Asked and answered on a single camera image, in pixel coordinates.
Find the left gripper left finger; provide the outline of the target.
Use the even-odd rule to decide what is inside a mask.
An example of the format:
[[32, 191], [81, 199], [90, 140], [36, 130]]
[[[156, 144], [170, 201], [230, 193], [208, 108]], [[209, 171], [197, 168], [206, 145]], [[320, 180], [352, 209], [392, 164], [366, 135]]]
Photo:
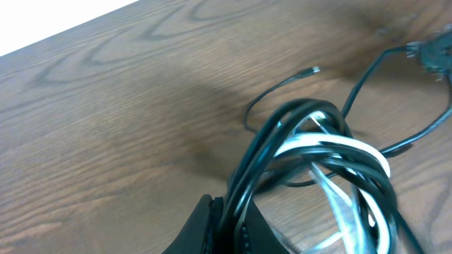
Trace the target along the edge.
[[208, 194], [201, 197], [177, 237], [162, 254], [202, 254], [205, 252], [212, 201], [212, 197]]

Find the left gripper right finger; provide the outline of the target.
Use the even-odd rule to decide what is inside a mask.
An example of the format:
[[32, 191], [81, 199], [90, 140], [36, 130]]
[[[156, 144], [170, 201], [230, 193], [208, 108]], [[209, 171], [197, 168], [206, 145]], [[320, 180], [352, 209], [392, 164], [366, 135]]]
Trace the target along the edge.
[[242, 253], [289, 254], [253, 201], [249, 202], [242, 224]]

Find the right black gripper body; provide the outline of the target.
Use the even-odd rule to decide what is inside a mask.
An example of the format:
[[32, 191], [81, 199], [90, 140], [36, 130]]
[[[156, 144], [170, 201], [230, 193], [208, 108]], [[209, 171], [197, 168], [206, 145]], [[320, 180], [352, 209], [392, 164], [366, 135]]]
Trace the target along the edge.
[[423, 41], [407, 44], [407, 57], [416, 59], [427, 72], [439, 80], [451, 79], [451, 24]]

